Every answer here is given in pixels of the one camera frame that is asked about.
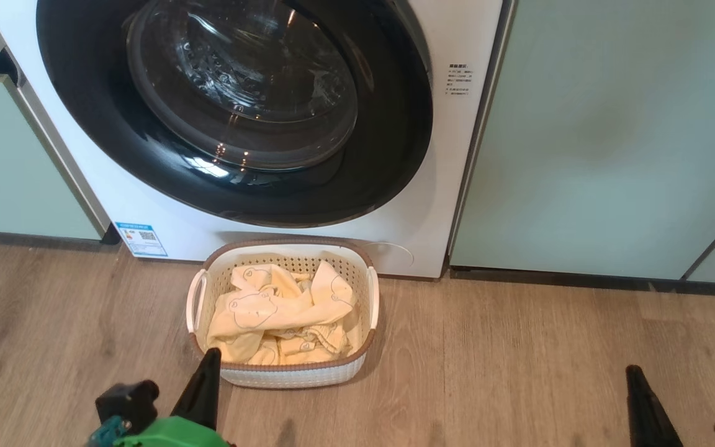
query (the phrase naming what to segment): white plastic basket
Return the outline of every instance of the white plastic basket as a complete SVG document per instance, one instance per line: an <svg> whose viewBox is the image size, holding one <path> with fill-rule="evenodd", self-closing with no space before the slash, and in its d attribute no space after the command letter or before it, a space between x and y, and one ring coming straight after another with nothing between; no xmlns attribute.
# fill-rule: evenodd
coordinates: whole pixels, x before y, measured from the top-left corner
<svg viewBox="0 0 715 447"><path fill-rule="evenodd" d="M360 312L362 345L343 359L322 363L266 366L223 362L222 378L241 387L310 388L341 384L358 373L377 331L380 288L368 255L340 240L272 240L222 247L206 260L189 286L187 329L202 356L217 297L234 289L230 284L233 268L274 263L295 273L313 274L320 261L328 261L352 287L355 311Z"/></svg>

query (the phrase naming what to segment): washing machine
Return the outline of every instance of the washing machine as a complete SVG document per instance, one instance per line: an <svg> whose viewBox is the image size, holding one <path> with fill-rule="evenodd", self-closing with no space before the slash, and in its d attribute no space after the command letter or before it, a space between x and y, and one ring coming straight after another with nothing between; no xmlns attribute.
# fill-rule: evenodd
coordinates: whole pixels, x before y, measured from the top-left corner
<svg viewBox="0 0 715 447"><path fill-rule="evenodd" d="M314 235L436 278L500 5L0 0L0 47L135 256Z"/></svg>

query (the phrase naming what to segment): towel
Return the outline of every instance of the towel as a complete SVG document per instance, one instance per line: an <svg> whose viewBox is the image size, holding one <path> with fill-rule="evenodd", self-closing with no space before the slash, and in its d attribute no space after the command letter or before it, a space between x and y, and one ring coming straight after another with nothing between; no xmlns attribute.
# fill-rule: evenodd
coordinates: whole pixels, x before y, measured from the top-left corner
<svg viewBox="0 0 715 447"><path fill-rule="evenodd" d="M263 264L236 267L230 282L236 291L217 298L207 336L207 347L219 348L223 361L325 362L358 342L352 288L326 261L313 278Z"/></svg>

